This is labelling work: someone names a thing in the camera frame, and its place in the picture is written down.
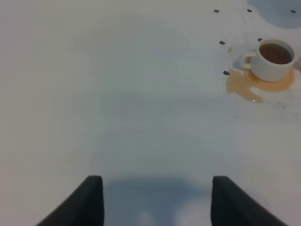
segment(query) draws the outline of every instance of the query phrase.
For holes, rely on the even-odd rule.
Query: coffee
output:
[[[234,69],[229,70],[230,76],[226,82],[227,93],[236,93],[245,100],[261,103],[263,99],[257,94],[253,93],[250,88],[253,86],[249,80],[239,71]]]
[[[285,65],[292,61],[290,52],[286,48],[274,43],[260,46],[259,52],[263,58],[274,64]]]

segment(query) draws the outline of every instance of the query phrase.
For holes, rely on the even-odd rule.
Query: liquid puddle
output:
[[[253,85],[244,75],[234,69],[230,69],[229,73],[230,75],[226,82],[227,93],[236,93],[248,101],[263,102],[260,96],[250,90]]]

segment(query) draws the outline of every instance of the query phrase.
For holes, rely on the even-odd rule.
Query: white table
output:
[[[2,1],[0,224],[97,174],[106,226],[209,226],[214,175],[300,225],[300,73],[263,104],[225,92],[268,37],[301,44],[300,1]]]

